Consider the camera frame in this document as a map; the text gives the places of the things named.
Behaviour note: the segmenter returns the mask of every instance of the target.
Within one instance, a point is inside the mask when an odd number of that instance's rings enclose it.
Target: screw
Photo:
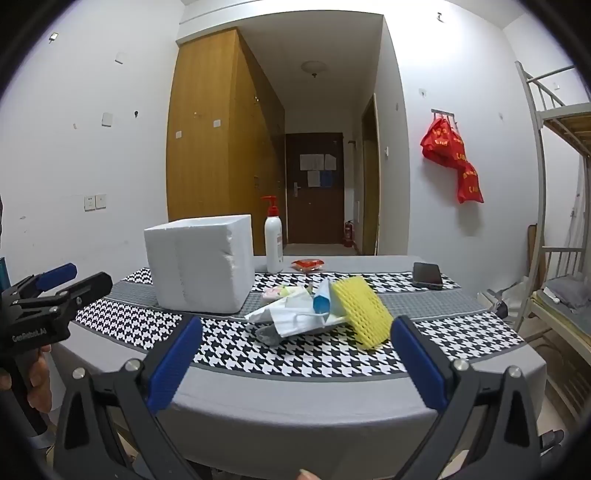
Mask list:
[[[72,378],[74,380],[79,380],[81,378],[84,378],[85,375],[86,375],[86,370],[84,370],[84,368],[82,368],[82,367],[78,367],[78,368],[74,369],[74,371],[72,372]]]
[[[515,365],[509,367],[507,370],[509,371],[510,377],[519,378],[521,376],[521,368],[516,367]]]
[[[125,369],[128,372],[137,372],[141,364],[142,362],[140,362],[137,358],[132,358],[131,360],[127,360],[125,362]]]
[[[465,360],[457,358],[453,361],[453,368],[455,368],[459,372],[465,372],[470,367],[470,364]]]

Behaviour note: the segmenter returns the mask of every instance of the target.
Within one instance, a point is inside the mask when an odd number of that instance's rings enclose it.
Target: white bottle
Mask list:
[[[265,220],[265,253],[267,254],[267,271],[277,273],[283,270],[283,230],[279,218],[279,208],[275,204],[277,197],[268,195],[267,219]]]

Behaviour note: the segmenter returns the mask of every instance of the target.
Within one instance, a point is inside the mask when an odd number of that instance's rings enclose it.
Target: black phone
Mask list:
[[[428,288],[429,290],[442,290],[443,279],[439,271],[439,265],[432,263],[415,262],[413,265],[413,287]]]

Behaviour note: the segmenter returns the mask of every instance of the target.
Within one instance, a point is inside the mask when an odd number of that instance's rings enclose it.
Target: bunk bed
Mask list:
[[[565,105],[540,80],[574,69],[565,67],[537,77],[527,73],[520,62],[516,62],[519,75],[530,107],[532,124],[534,127],[535,146],[538,160],[538,223],[531,257],[530,271],[526,283],[526,292],[519,309],[514,329],[519,333],[525,318],[531,314],[541,319],[547,327],[542,332],[528,340],[544,337],[550,330],[558,334],[562,340],[570,345],[583,359],[591,365],[591,308],[585,312],[573,312],[563,303],[555,303],[543,292],[549,280],[582,274],[584,268],[588,270],[591,259],[586,258],[587,242],[589,240],[589,213],[591,205],[591,103]],[[543,109],[536,107],[534,92],[540,95]],[[548,128],[567,142],[584,159],[584,227],[581,246],[577,248],[552,247],[543,245],[544,225],[546,214],[546,169],[542,129]],[[557,390],[553,380],[549,377],[550,387]],[[562,394],[559,397],[566,404]]]

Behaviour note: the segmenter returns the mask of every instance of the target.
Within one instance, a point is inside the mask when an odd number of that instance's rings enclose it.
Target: red pump cap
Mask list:
[[[267,210],[268,217],[279,217],[279,208],[277,208],[277,197],[275,195],[266,195],[261,197],[262,200],[269,201],[269,209]]]

